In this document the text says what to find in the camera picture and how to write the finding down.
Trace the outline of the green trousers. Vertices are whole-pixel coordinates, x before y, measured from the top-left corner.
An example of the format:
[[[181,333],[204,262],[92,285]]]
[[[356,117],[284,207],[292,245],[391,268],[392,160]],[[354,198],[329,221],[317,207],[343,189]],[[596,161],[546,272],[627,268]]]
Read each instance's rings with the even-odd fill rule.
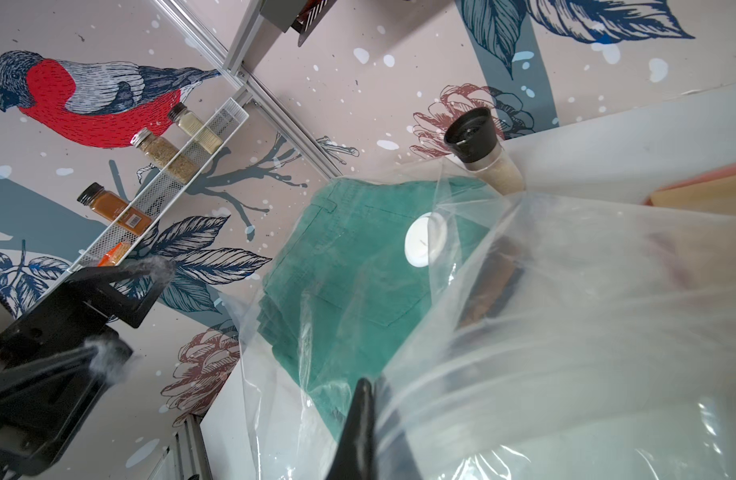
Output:
[[[263,280],[261,336],[338,438],[361,378],[377,378],[431,306],[405,254],[437,183],[339,178],[311,199]]]

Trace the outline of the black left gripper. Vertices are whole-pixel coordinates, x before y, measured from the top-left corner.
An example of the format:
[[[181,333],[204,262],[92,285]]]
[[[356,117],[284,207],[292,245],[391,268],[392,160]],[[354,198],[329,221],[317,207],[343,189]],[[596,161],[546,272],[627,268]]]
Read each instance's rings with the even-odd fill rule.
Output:
[[[68,275],[0,333],[0,479],[55,465],[132,348],[111,318],[138,328],[173,279],[163,257]]]

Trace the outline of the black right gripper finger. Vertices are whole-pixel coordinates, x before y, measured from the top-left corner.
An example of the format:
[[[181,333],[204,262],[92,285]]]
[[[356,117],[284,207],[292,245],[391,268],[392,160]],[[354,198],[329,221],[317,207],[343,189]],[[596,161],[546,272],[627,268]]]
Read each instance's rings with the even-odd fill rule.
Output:
[[[391,382],[362,378],[357,382],[329,479],[420,479],[409,439],[408,417],[390,403]]]

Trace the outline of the clear plastic vacuum bag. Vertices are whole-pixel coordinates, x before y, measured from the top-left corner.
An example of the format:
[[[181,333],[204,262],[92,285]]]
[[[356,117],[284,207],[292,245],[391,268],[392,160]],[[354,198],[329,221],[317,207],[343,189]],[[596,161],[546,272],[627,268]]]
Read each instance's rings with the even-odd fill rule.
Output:
[[[381,377],[420,479],[736,479],[736,216],[502,195],[448,161],[405,254],[431,306]],[[491,244],[525,270],[495,318],[457,328]],[[241,359],[253,475],[326,479],[334,438],[259,332]]]

